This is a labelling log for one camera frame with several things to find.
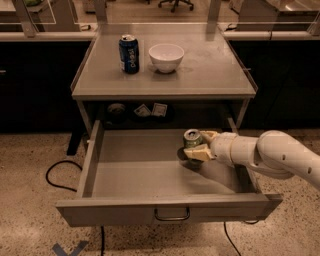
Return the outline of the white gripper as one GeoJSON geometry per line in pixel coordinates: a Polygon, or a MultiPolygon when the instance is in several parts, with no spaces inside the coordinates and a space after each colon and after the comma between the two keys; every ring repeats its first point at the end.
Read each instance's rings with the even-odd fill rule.
{"type": "Polygon", "coordinates": [[[200,161],[217,160],[220,163],[232,166],[231,148],[234,139],[237,137],[236,133],[217,131],[200,131],[203,142],[196,147],[185,148],[184,153],[189,159],[200,161]]]}

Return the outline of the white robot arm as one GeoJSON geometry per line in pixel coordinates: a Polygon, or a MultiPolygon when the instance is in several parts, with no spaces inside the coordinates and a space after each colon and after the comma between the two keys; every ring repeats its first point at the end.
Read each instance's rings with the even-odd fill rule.
{"type": "Polygon", "coordinates": [[[275,179],[294,175],[320,190],[320,156],[287,133],[270,130],[259,137],[217,131],[186,131],[184,154],[193,160],[241,165],[275,179]]]}

